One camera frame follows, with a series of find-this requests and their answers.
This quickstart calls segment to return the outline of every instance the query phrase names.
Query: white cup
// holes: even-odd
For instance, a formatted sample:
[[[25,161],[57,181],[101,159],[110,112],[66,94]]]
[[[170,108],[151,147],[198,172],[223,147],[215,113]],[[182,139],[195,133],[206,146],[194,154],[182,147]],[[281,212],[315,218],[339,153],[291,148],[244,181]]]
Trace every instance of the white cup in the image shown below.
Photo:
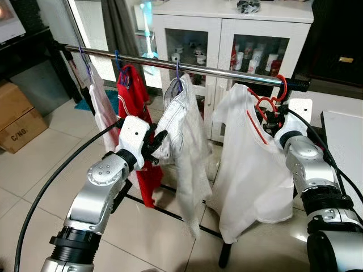
[[[197,63],[198,64],[205,64],[206,55],[199,55],[197,56]]]
[[[201,47],[197,46],[197,48],[194,49],[194,56],[199,56],[199,55],[205,55],[205,53],[203,52]]]
[[[171,55],[171,61],[172,61],[172,62],[180,61],[180,54],[179,54],[179,53],[173,53],[173,54]]]
[[[178,45],[175,47],[175,53],[182,53],[183,52],[183,46],[182,45]]]

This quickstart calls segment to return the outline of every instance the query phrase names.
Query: white cloth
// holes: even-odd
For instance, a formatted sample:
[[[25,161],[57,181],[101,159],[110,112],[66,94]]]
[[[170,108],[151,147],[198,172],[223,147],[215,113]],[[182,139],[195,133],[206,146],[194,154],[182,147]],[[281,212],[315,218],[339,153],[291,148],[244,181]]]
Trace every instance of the white cloth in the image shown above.
[[[167,130],[168,134],[153,155],[160,159],[161,165],[175,163],[178,174],[176,198],[191,234],[198,237],[195,208],[212,193],[204,168],[204,159],[211,150],[206,142],[190,77],[185,74],[180,80],[183,86],[180,94],[176,95],[178,81],[174,79],[164,95],[166,110],[155,134],[162,130]]]
[[[115,111],[112,108],[103,87],[103,79],[98,74],[92,63],[88,64],[90,68],[91,81],[90,96],[95,109],[95,121],[100,131],[106,129],[117,121]],[[119,132],[117,128],[111,129],[103,134],[104,147],[106,152],[115,151],[119,143]]]
[[[252,98],[246,86],[235,84],[213,113],[213,121],[226,124],[226,130],[220,168],[206,205],[220,215],[227,244],[236,242],[255,220],[275,223],[292,215],[292,174],[283,151],[259,124]]]

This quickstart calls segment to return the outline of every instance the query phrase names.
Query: white t-shirt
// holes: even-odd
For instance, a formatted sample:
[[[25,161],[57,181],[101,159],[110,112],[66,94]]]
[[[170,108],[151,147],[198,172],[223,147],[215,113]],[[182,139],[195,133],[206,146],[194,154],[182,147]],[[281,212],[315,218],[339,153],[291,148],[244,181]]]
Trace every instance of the white t-shirt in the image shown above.
[[[206,205],[220,215],[220,231],[228,244],[255,220],[275,223],[292,215],[292,174],[283,150],[259,124],[253,99],[246,86],[235,84],[213,113],[213,122],[223,122],[226,130],[221,165]]]
[[[92,63],[88,64],[92,77],[90,86],[90,96],[95,109],[95,121],[100,131],[106,129],[117,121],[115,111],[112,108],[103,87],[103,79],[98,74]],[[117,128],[111,129],[103,134],[104,147],[106,152],[115,151],[119,142],[119,132]]]

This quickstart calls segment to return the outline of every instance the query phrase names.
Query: black cable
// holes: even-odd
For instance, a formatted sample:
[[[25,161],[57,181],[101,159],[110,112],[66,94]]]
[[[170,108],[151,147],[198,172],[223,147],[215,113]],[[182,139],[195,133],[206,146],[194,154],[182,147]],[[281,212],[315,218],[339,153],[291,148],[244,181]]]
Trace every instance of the black cable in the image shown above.
[[[90,144],[92,144],[92,142],[94,142],[95,140],[97,140],[99,137],[101,137],[106,132],[108,132],[111,129],[113,129],[115,126],[117,126],[118,128],[121,128],[122,125],[123,125],[123,123],[124,123],[124,119],[119,119],[116,123],[114,123],[113,125],[109,126],[106,129],[102,130],[99,134],[97,134],[96,136],[94,136],[93,138],[91,138],[89,141],[87,141],[83,146],[81,146],[79,149],[77,149],[75,153],[73,153],[68,159],[66,159],[66,161],[64,163],[62,163],[62,165],[54,172],[54,174],[52,174],[52,176],[49,178],[49,180],[41,188],[41,190],[39,191],[39,194],[37,195],[37,197],[35,198],[35,200],[33,202],[33,205],[30,207],[30,210],[29,210],[29,212],[27,214],[27,217],[25,218],[25,221],[23,223],[22,230],[20,231],[20,234],[19,234],[18,244],[16,246],[16,253],[15,253],[14,272],[19,272],[20,271],[20,256],[21,256],[21,253],[22,253],[22,247],[23,247],[23,241],[24,241],[25,233],[27,231],[27,227],[28,227],[29,222],[30,222],[30,219],[32,218],[32,215],[33,215],[33,213],[35,211],[35,208],[38,205],[38,203],[40,202],[40,199],[44,195],[44,193],[47,190],[47,188],[54,181],[54,179],[62,172],[62,170],[79,153],[81,153],[87,146],[89,146]]]
[[[356,192],[356,194],[358,195],[360,201],[363,203],[363,195],[361,194],[361,192],[359,191],[358,187],[353,183],[353,181],[342,171],[339,169],[339,167],[336,165],[335,160],[333,158],[333,156],[331,155],[328,146],[324,143],[324,141],[321,139],[321,137],[319,136],[319,134],[314,130],[314,128],[305,121],[304,118],[302,118],[300,115],[298,115],[296,112],[294,112],[291,109],[288,109],[288,112],[290,112],[291,114],[295,115],[297,118],[299,118],[308,128],[309,130],[314,134],[314,136],[318,139],[319,143],[324,147],[329,160],[330,160],[330,165],[335,169],[336,171],[336,176],[339,182],[339,187],[341,190],[341,193],[343,195],[346,195],[345,189],[344,189],[344,185],[343,185],[343,181],[341,180],[341,175],[345,178],[345,180],[348,182],[348,184],[354,189],[354,191]]]
[[[342,170],[340,170],[339,168],[337,170],[340,172],[340,174],[343,176],[343,178],[350,184],[350,186],[354,189],[354,191],[356,191],[359,199],[363,203],[363,195],[359,191],[357,185],[355,185],[354,182]]]

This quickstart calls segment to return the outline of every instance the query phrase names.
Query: hanging clothes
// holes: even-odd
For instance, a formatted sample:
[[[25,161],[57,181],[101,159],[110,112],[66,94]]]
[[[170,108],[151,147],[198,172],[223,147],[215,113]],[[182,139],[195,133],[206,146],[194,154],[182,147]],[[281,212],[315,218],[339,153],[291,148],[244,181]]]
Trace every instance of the hanging clothes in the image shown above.
[[[160,164],[175,163],[178,180],[176,199],[191,234],[199,236],[196,205],[212,191],[204,168],[204,159],[211,154],[203,131],[197,100],[188,74],[181,78],[183,90],[178,94],[179,83],[173,79],[164,95],[164,115],[155,133],[167,130],[168,134],[153,155]]]
[[[116,113],[112,108],[103,87],[103,79],[98,74],[92,63],[88,64],[92,84],[90,86],[90,96],[95,109],[95,121],[100,131],[106,129],[117,121]],[[103,142],[106,152],[114,151],[119,143],[119,131],[117,128],[111,129],[103,134]]]
[[[220,215],[227,244],[255,220],[276,223],[292,215],[293,177],[283,150],[261,127],[247,87],[234,84],[213,113],[226,124],[220,168],[206,205]]]
[[[121,84],[122,77],[125,75],[130,79],[129,87]],[[145,105],[149,101],[149,96],[134,66],[125,65],[123,67],[116,87],[119,92],[119,116],[125,118],[127,115],[133,115],[151,124],[152,120]],[[154,133],[150,136],[150,140],[152,141],[153,139]],[[140,188],[142,200],[146,207],[154,207],[153,191],[160,186],[162,178],[163,172],[161,167],[153,166],[150,161],[145,161],[145,165],[140,171],[131,172],[129,179],[133,185],[138,183],[139,186],[136,187]]]

